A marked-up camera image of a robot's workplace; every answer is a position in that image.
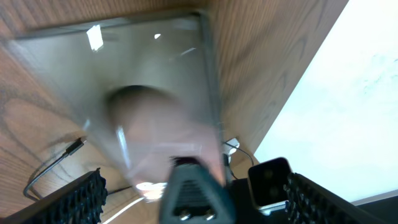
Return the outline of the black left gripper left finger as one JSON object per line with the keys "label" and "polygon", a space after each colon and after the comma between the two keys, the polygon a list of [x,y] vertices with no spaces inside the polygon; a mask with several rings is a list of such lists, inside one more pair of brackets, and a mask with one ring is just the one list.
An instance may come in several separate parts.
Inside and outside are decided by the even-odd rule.
{"label": "black left gripper left finger", "polygon": [[87,172],[50,195],[1,220],[10,224],[101,222],[108,191],[100,170]]}

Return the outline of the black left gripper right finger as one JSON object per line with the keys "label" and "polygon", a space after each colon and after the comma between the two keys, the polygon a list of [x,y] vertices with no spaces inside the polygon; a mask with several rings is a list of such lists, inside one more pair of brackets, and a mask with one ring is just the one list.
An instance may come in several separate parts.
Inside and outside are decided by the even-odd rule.
{"label": "black left gripper right finger", "polygon": [[287,175],[285,212],[293,224],[383,224],[397,223],[379,218],[342,199],[298,173]]}

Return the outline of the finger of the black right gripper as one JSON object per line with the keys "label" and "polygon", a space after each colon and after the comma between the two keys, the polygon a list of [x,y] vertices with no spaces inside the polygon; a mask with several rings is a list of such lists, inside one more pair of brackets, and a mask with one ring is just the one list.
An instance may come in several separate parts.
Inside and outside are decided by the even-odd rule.
{"label": "finger of the black right gripper", "polygon": [[235,224],[228,191],[195,157],[174,157],[159,207],[160,224]]}

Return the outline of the gold Samsung Galaxy smartphone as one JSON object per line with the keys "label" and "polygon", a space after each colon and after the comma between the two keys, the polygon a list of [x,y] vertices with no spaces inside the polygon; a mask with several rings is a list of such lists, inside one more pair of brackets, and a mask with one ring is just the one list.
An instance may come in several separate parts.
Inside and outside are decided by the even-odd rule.
{"label": "gold Samsung Galaxy smartphone", "polygon": [[54,27],[7,46],[140,194],[160,198],[175,157],[197,158],[225,183],[218,77],[203,14]]}

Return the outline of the white power strip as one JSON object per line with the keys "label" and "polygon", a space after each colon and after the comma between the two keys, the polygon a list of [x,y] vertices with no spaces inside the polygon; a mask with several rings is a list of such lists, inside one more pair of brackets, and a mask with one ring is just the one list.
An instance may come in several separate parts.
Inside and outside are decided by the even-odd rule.
{"label": "white power strip", "polygon": [[238,150],[240,143],[237,138],[227,140],[222,144],[223,153],[227,155],[228,162],[231,162],[231,156]]}

